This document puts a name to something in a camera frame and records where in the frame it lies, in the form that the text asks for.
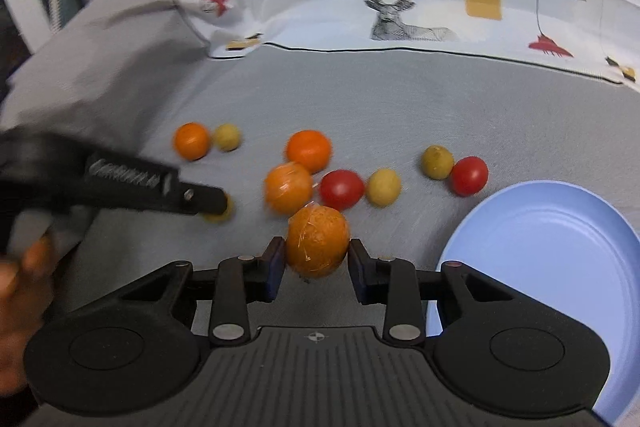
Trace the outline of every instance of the silver screw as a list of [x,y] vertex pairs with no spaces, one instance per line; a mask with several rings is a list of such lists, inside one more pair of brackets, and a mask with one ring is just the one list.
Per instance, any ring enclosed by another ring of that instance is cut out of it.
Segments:
[[213,335],[221,341],[236,341],[244,335],[244,328],[237,324],[220,324],[213,328]]
[[411,324],[396,324],[389,334],[398,341],[412,341],[420,336],[420,330]]

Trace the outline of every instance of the tangerine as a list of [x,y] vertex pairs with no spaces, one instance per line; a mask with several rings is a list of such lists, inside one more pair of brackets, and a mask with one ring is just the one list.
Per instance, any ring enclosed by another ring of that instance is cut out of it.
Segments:
[[289,138],[285,152],[289,161],[297,162],[315,174],[329,165],[331,140],[320,131],[299,131]]
[[174,134],[174,149],[185,160],[190,162],[199,160],[209,152],[211,139],[209,131],[202,124],[186,123]]
[[279,214],[296,213],[313,196],[314,180],[299,163],[271,169],[264,179],[264,200]]
[[287,263],[302,277],[325,277],[340,266],[350,238],[349,223],[340,212],[309,204],[289,219]]

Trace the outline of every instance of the deer print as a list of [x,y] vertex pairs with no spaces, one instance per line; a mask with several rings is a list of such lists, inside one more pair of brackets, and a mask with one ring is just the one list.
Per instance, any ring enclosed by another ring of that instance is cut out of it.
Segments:
[[423,28],[404,24],[400,12],[415,6],[413,0],[397,0],[388,4],[382,0],[365,0],[365,4],[378,12],[371,38],[377,41],[453,41],[456,34],[449,28]]

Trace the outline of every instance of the ribbed gray panel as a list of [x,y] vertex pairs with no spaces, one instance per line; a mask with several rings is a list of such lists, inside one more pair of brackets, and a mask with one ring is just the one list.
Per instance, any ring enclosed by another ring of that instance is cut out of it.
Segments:
[[[322,333],[314,341],[311,333]],[[114,418],[44,406],[26,427],[590,427],[588,412],[551,421],[510,420],[449,392],[413,349],[394,349],[371,328],[263,328],[242,347],[219,349],[166,402]]]

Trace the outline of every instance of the human hand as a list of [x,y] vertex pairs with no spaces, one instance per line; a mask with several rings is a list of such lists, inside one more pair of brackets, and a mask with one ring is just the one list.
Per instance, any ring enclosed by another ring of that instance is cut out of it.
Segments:
[[27,385],[22,356],[51,304],[56,262],[47,236],[20,261],[0,260],[0,396],[11,396]]

